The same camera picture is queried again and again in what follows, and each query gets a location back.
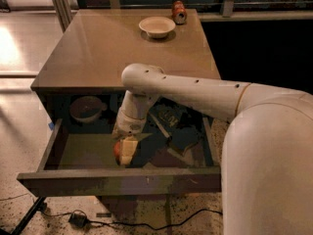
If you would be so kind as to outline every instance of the can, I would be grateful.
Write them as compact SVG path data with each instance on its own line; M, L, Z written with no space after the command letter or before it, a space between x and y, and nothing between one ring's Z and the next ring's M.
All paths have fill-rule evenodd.
M187 19L187 12L182 1L175 1L172 4L172 18L177 24L184 24Z

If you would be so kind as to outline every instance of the open drawer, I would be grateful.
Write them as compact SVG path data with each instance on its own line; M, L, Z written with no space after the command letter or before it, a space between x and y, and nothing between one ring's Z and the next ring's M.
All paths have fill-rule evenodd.
M84 132L74 131L67 117L58 118L37 171L20 173L18 181L37 197L221 191L220 167L211 162L205 135L200 133L198 142L182 154L177 144L195 134L195 129L177 128L182 139L176 135L176 146L169 144L152 119L158 110L155 106L148 115L138 151L128 166L119 166L113 156L113 123L104 131Z

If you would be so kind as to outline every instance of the speckled floor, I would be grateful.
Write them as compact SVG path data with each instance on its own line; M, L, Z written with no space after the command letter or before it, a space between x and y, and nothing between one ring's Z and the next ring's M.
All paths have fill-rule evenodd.
M62 36L54 13L0 14L0 33L0 71L40 71ZM9 233L36 199L17 181L17 175L37 170L52 133L48 115L29 89L31 82L0 78L0 228ZM219 156L227 127L216 120L212 126ZM55 197L47 198L45 203L49 215L81 210L91 220L144 222L155 228L180 223L203 208L222 211L220 193L110 199ZM111 217L97 217L97 213L110 213ZM221 215L209 211L159 231L146 226L96 227L96 223L79 229L68 223L68 218L69 214L47 216L37 212L22 234L222 234Z

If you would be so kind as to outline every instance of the table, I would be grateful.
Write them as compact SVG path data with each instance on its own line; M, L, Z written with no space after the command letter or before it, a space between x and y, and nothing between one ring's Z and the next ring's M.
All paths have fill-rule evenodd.
M68 114L72 100L82 95L97 95L113 105L125 91L121 73L132 63L159 66L168 74L219 79L197 12L187 10L187 14L187 22L166 38L151 39L138 23L151 16L170 18L170 10L77 12L31 84L54 130L37 171L18 175L21 184L38 197L221 191L220 167L203 163L205 155L198 162L201 166L182 167L180 161L178 166L121 167L112 158L113 123L104 117L95 124L77 124ZM157 144L165 144L157 127L151 129L160 140ZM141 147L150 150L151 144L145 142ZM207 140L200 146L204 149ZM153 155L166 162L168 154L162 150L165 154Z

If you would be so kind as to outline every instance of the robotic arm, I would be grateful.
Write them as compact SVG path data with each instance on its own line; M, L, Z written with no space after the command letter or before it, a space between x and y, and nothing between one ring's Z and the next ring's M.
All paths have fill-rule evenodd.
M132 64L114 134L131 162L136 134L159 97L230 123L223 144L225 235L313 234L313 96L248 82L165 74Z

